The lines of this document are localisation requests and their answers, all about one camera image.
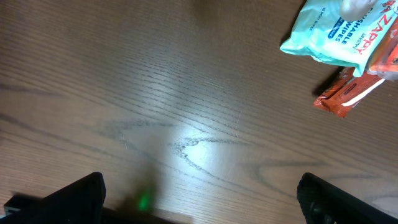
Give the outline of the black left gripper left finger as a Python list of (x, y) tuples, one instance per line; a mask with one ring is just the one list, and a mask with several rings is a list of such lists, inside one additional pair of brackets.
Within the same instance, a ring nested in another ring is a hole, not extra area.
[(106, 196), (103, 175), (93, 172), (16, 213), (3, 224), (99, 224)]

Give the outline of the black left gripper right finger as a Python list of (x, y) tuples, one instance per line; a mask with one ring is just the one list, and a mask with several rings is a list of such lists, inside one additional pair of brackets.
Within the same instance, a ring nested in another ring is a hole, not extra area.
[(298, 183), (297, 200), (308, 224), (397, 224), (397, 218), (309, 172)]

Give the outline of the orange red snack bar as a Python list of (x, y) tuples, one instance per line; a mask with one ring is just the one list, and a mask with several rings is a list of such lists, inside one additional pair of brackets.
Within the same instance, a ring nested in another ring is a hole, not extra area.
[(385, 81), (366, 72), (361, 77), (355, 77), (353, 72), (353, 67), (342, 69), (331, 86), (315, 99), (313, 106), (344, 118), (367, 94)]

